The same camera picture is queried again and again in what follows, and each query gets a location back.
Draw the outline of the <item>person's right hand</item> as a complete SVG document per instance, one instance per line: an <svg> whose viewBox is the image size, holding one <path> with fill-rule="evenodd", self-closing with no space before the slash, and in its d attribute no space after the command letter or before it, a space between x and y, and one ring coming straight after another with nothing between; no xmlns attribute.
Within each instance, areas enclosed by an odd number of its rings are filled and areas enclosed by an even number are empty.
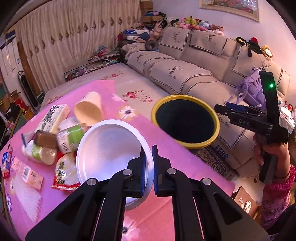
<svg viewBox="0 0 296 241"><path fill-rule="evenodd" d="M257 163L260 166L263 166L264 164L263 154L261 154L262 151L276 155L278 157L278 161L277 168L274 172L274 179L278 181L285 181L290 175L290 154L287 144L272 143L261 145L257 134L254 134L253 140L255 141L253 150Z"/></svg>

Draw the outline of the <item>person's pink sleeved forearm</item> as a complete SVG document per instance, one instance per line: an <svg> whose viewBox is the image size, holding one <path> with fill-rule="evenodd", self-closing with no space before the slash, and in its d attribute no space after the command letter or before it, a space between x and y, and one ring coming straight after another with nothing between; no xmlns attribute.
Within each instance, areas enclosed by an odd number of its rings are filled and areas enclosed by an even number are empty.
<svg viewBox="0 0 296 241"><path fill-rule="evenodd" d="M262 197L261 226L267 230L290 204L290 190L295 180L295 168L290 165L289 177L283 183L265 185Z"/></svg>

